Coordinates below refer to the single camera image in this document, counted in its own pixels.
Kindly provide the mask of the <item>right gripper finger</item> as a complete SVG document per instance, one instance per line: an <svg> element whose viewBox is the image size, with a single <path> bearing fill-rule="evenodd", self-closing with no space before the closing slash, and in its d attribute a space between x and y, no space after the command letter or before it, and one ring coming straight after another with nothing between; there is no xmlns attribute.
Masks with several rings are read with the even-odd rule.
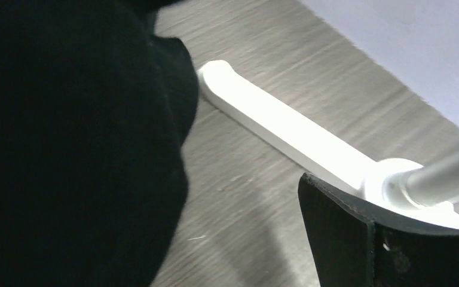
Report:
<svg viewBox="0 0 459 287"><path fill-rule="evenodd" d="M459 286L459 230L396 214L310 173L298 197L322 286Z"/></svg>

